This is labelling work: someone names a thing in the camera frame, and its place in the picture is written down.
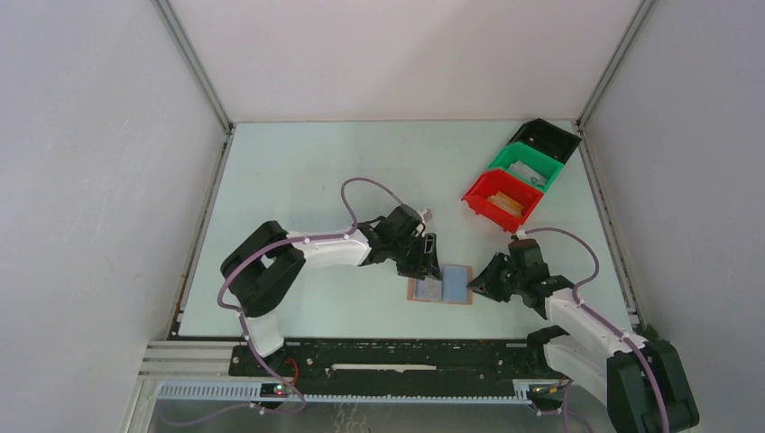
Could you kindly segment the silver white credit card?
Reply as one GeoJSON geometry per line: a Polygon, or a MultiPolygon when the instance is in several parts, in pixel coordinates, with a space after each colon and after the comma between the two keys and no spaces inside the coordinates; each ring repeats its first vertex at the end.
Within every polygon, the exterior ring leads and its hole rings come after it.
{"type": "Polygon", "coordinates": [[[441,301],[443,299],[442,281],[433,279],[415,280],[412,298],[421,301],[441,301]]]}

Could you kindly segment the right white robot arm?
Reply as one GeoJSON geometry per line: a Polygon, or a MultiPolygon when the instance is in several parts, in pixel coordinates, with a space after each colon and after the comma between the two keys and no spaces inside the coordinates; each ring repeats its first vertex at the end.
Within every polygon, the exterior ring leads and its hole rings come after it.
{"type": "Polygon", "coordinates": [[[677,349],[617,327],[591,308],[578,285],[554,275],[536,240],[515,239],[468,283],[497,302],[518,296],[549,322],[528,334],[530,373],[561,373],[606,408],[618,432],[681,432],[700,413],[677,349]]]}

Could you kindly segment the brown leather card holder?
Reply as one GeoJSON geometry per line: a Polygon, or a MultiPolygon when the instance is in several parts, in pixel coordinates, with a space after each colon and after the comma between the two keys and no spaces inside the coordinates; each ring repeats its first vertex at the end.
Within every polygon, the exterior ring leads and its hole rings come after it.
{"type": "Polygon", "coordinates": [[[442,267],[441,273],[443,288],[443,299],[441,301],[421,301],[412,298],[414,281],[417,279],[409,279],[407,299],[409,301],[428,303],[471,305],[473,295],[472,291],[467,288],[467,283],[473,279],[473,268],[471,266],[449,264],[442,267]]]}

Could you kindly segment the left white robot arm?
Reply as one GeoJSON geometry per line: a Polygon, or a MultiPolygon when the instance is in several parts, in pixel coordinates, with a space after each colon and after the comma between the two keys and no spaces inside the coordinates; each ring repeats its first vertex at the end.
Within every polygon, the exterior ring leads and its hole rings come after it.
{"type": "Polygon", "coordinates": [[[274,311],[306,269],[392,261],[401,277],[441,280],[437,237],[426,223],[425,214],[402,204],[341,232],[289,232],[275,220],[260,225],[220,265],[225,279],[220,291],[233,294],[236,302],[218,304],[236,313],[253,349],[251,365],[268,376],[283,368],[284,337],[274,311]]]}

